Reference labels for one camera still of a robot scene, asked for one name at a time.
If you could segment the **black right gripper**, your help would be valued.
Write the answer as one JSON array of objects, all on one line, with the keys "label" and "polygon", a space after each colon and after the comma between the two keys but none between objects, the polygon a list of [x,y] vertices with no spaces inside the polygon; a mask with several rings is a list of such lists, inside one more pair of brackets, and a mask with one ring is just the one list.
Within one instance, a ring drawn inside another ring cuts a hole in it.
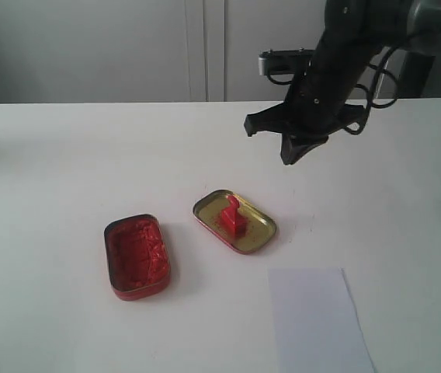
[{"label": "black right gripper", "polygon": [[259,132],[282,135],[280,158],[294,165],[308,152],[322,146],[341,128],[358,134],[364,127],[365,110],[352,119],[352,130],[340,112],[372,58],[372,39],[322,37],[304,75],[290,86],[285,102],[246,116],[249,137]]}]

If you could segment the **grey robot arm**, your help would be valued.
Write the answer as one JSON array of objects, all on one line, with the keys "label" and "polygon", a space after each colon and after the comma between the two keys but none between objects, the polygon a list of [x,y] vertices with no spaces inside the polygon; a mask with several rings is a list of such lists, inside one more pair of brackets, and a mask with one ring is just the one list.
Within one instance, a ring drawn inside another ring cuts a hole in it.
[{"label": "grey robot arm", "polygon": [[293,165],[337,131],[363,132],[386,64],[398,50],[441,51],[441,1],[328,1],[325,30],[313,50],[264,51],[259,72],[286,81],[284,101],[245,118],[249,137],[282,137],[280,157]]}]

